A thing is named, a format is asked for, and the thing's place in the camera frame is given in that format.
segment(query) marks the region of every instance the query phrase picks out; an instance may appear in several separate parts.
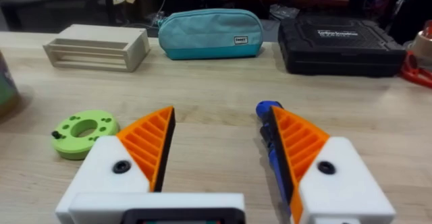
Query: blue screwdriver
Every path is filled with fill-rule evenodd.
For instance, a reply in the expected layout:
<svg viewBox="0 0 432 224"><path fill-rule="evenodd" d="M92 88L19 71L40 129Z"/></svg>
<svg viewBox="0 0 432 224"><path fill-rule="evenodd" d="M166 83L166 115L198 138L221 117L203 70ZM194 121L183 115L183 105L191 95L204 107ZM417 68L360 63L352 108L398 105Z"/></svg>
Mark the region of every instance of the blue screwdriver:
<svg viewBox="0 0 432 224"><path fill-rule="evenodd" d="M270 166L273 168L273 171L275 172L277 185L279 187L279 191L280 191L282 200L285 203L289 204L288 200L286 200L284 185L282 182L281 172L279 169L279 163L277 162L276 150L275 150L275 146L273 144L274 139L277 136L274 136L271 133L270 126L269 126L271 106L283 108L282 105L280 103L278 103L277 101L262 101L256 106L256 114L258 115L258 117L263 122L263 126L260 128L259 132L266 143L267 151L269 153Z"/></svg>

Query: orange ribbed pad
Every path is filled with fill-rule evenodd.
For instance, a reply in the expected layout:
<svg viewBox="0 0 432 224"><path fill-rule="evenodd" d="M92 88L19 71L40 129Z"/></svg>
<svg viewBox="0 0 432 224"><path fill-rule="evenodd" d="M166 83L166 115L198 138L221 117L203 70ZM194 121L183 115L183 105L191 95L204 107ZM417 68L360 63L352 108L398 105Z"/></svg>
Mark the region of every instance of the orange ribbed pad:
<svg viewBox="0 0 432 224"><path fill-rule="evenodd" d="M288 174L293 185L290 209L294 223L297 224L303 212L298 184L330 135L285 109L272 106L272 110L290 170Z"/></svg>
<svg viewBox="0 0 432 224"><path fill-rule="evenodd" d="M151 192L156 191L161 163L165 161L166 164L167 159L163 159L163 153L164 147L168 147L169 150L169 146L166 146L165 142L167 140L169 141L168 144L171 142L171 138L167 139L167 136L170 134L172 136L172 132L169 131L173 128L169 128L169 123L173 112L172 106L160 109L135 121L116 135L146 175L150 182Z"/></svg>

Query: white label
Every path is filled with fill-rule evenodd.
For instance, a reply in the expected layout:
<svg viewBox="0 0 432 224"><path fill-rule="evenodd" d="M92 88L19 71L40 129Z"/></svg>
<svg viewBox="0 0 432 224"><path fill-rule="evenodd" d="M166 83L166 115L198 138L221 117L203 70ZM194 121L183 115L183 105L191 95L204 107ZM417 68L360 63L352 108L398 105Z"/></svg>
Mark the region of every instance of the white label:
<svg viewBox="0 0 432 224"><path fill-rule="evenodd" d="M235 45L247 45L249 43L247 36L235 36L234 44Z"/></svg>
<svg viewBox="0 0 432 224"><path fill-rule="evenodd" d="M334 30L318 30L321 38L352 38L357 37L356 31L334 31Z"/></svg>

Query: orange gripper pad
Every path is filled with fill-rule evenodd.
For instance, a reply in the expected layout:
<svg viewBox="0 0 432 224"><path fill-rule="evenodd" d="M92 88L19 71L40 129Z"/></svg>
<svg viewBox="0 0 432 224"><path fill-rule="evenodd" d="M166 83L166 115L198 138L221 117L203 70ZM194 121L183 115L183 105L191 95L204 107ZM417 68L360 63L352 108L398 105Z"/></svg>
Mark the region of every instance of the orange gripper pad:
<svg viewBox="0 0 432 224"><path fill-rule="evenodd" d="M303 212L298 185L330 135L285 109L272 106L271 111L270 126L283 188L294 223L298 224Z"/></svg>
<svg viewBox="0 0 432 224"><path fill-rule="evenodd" d="M116 135L146 175L151 192L162 190L175 122L170 106L135 121Z"/></svg>

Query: red object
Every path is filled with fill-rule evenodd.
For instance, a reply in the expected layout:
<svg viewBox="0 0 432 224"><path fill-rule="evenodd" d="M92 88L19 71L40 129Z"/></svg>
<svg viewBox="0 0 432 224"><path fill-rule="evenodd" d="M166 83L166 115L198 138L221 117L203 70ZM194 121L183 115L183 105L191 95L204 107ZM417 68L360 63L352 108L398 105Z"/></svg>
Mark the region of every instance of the red object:
<svg viewBox="0 0 432 224"><path fill-rule="evenodd" d="M432 88L432 73L418 67L417 59L408 51L404 65L402 66L401 76L410 82Z"/></svg>

